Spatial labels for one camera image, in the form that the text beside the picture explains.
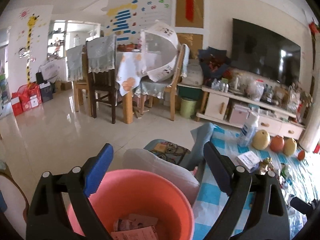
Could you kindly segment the red apple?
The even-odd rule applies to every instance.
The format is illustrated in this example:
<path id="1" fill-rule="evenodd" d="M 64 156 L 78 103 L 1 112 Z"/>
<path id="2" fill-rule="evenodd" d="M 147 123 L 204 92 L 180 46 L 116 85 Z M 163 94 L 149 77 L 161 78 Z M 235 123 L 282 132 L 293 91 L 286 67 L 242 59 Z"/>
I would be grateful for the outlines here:
<path id="1" fill-rule="evenodd" d="M 276 135 L 271 139 L 270 150 L 272 150 L 275 153 L 281 153 L 283 151 L 284 144 L 284 138 L 282 136 Z"/>

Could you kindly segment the dark flower bouquet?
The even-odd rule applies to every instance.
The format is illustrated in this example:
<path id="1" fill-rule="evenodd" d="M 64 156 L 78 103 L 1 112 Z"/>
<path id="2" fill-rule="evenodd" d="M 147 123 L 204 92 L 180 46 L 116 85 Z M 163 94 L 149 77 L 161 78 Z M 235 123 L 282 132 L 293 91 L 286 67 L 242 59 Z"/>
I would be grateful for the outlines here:
<path id="1" fill-rule="evenodd" d="M 212 47 L 198 50 L 198 59 L 203 72 L 203 84 L 210 87 L 217 79 L 232 79 L 231 59 L 227 57 L 226 50 L 219 50 Z"/>

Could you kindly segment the light wooden chair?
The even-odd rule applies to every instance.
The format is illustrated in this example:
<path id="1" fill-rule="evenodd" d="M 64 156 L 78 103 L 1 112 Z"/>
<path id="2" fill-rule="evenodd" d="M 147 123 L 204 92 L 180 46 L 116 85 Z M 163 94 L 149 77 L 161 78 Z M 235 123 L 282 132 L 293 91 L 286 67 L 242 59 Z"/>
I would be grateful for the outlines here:
<path id="1" fill-rule="evenodd" d="M 149 107 L 152 107 L 153 98 L 163 100 L 165 94 L 169 94 L 170 120 L 175 120 L 177 84 L 183 77 L 187 76 L 187 65 L 189 63 L 190 49 L 187 44 L 182 44 L 174 67 L 172 77 L 159 82 L 153 82 L 148 77 L 142 78 L 135 90 L 135 95 L 142 98 L 140 110 L 144 111 L 144 102 L 149 99 Z"/>

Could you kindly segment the dark wooden chair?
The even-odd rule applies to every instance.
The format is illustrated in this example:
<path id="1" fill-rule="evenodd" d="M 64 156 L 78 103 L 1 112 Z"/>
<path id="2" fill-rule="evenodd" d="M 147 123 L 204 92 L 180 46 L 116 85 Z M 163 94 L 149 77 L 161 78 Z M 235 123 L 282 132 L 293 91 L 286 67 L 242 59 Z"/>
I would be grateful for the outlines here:
<path id="1" fill-rule="evenodd" d="M 112 124 L 116 123 L 116 41 L 111 34 L 86 43 L 92 117 L 97 117 L 98 103 L 108 104 Z"/>

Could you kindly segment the owl pattern stool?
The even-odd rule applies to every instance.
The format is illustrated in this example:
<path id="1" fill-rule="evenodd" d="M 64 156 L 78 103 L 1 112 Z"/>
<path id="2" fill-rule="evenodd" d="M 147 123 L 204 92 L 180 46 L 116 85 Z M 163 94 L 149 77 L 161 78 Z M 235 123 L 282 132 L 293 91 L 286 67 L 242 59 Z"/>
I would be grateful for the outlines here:
<path id="1" fill-rule="evenodd" d="M 180 165 L 182 160 L 191 153 L 189 149 L 163 139 L 152 140 L 144 149 L 175 165 Z"/>

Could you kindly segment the wooden dining table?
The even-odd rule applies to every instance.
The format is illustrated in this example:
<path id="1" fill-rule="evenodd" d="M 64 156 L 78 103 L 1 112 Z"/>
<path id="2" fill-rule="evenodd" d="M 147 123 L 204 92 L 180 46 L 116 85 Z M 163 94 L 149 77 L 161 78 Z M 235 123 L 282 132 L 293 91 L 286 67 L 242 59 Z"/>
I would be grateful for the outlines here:
<path id="1" fill-rule="evenodd" d="M 141 53 L 125 52 L 117 53 L 119 61 L 116 82 L 123 97 L 123 122 L 131 124 L 133 122 L 132 97 L 133 90 L 137 88 L 142 80 L 137 75 L 136 68 L 141 63 Z"/>

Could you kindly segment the green waste bin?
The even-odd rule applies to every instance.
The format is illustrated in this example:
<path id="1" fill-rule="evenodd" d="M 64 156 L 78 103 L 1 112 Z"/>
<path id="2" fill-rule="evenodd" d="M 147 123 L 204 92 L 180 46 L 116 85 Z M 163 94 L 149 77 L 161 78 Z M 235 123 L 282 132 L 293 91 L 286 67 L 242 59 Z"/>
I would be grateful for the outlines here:
<path id="1" fill-rule="evenodd" d="M 190 119 L 195 115 L 197 101 L 189 98 L 181 98 L 180 115 Z"/>

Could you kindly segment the white tv cabinet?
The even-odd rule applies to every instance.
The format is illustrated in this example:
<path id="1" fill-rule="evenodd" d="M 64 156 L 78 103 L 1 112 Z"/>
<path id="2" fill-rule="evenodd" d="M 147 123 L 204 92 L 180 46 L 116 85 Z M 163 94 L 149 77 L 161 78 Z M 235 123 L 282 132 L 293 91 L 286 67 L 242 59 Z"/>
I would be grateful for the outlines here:
<path id="1" fill-rule="evenodd" d="M 266 130 L 270 136 L 282 136 L 298 140 L 305 130 L 305 126 L 296 123 L 292 114 L 280 107 L 255 102 L 244 96 L 213 90 L 202 87 L 203 97 L 200 110 L 196 113 L 196 120 L 205 119 L 219 124 L 241 128 L 243 125 L 231 124 L 229 116 L 232 105 L 237 103 L 249 107 L 250 112 L 257 113 L 259 129 Z"/>

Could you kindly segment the small orange tangerine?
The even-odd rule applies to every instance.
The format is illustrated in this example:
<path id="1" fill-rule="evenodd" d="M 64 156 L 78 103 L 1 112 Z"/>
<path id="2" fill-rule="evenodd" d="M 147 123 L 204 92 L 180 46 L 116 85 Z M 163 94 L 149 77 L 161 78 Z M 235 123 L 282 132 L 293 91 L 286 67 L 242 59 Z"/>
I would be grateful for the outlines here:
<path id="1" fill-rule="evenodd" d="M 297 156 L 297 159 L 299 161 L 303 161 L 305 159 L 305 155 L 306 155 L 306 152 L 304 150 L 301 150 Z"/>

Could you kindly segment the black television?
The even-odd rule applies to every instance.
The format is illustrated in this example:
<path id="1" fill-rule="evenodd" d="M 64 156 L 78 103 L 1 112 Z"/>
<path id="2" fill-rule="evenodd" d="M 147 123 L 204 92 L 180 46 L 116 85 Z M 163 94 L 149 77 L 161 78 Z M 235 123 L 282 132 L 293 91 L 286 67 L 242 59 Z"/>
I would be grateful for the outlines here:
<path id="1" fill-rule="evenodd" d="M 233 19 L 231 66 L 289 87 L 300 76 L 301 47 L 259 25 Z"/>

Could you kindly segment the white paper box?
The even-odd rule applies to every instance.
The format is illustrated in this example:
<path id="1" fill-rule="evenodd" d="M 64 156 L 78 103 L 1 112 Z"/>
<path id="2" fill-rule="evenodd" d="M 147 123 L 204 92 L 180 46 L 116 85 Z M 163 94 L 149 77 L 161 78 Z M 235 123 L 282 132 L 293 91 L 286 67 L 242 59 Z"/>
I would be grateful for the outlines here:
<path id="1" fill-rule="evenodd" d="M 253 151 L 247 151 L 238 155 L 236 161 L 248 172 L 253 172 L 258 168 L 260 158 Z"/>

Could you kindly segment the blue white checkered tablecloth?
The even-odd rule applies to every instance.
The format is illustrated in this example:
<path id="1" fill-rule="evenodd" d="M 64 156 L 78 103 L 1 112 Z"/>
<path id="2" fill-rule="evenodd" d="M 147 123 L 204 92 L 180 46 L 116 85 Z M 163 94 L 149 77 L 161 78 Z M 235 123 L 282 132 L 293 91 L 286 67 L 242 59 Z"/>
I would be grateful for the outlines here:
<path id="1" fill-rule="evenodd" d="M 304 160 L 261 151 L 274 170 L 248 172 L 238 135 L 206 123 L 192 131 L 192 152 L 204 161 L 193 205 L 194 239 L 319 239 L 319 156 Z"/>

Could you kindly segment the yellow pear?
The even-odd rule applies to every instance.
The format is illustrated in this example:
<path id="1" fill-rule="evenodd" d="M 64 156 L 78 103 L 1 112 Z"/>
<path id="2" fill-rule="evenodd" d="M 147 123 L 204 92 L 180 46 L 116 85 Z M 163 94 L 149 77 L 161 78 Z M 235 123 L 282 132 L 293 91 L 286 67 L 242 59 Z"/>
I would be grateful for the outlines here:
<path id="1" fill-rule="evenodd" d="M 256 150 L 264 150 L 270 144 L 271 137 L 266 130 L 259 130 L 252 139 L 252 146 Z"/>
<path id="2" fill-rule="evenodd" d="M 297 149 L 297 142 L 293 138 L 288 138 L 285 140 L 283 153 L 286 156 L 292 156 Z"/>

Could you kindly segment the pink plastic bucket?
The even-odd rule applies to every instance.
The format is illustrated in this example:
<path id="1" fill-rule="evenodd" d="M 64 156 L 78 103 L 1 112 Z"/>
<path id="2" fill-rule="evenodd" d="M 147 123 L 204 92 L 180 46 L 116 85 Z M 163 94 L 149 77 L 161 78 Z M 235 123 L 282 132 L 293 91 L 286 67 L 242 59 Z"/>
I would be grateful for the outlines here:
<path id="1" fill-rule="evenodd" d="M 148 171 L 115 170 L 85 176 L 85 196 L 108 232 L 129 215 L 156 218 L 159 239 L 192 239 L 194 215 L 185 194 Z"/>

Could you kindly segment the white mesh food cover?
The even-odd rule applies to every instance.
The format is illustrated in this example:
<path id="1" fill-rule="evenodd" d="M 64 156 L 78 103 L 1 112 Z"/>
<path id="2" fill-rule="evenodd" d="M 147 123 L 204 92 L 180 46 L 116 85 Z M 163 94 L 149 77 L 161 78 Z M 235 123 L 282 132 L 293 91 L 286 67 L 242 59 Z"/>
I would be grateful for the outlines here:
<path id="1" fill-rule="evenodd" d="M 142 73 L 153 82 L 164 81 L 174 74 L 179 41 L 173 27 L 156 20 L 140 33 Z"/>

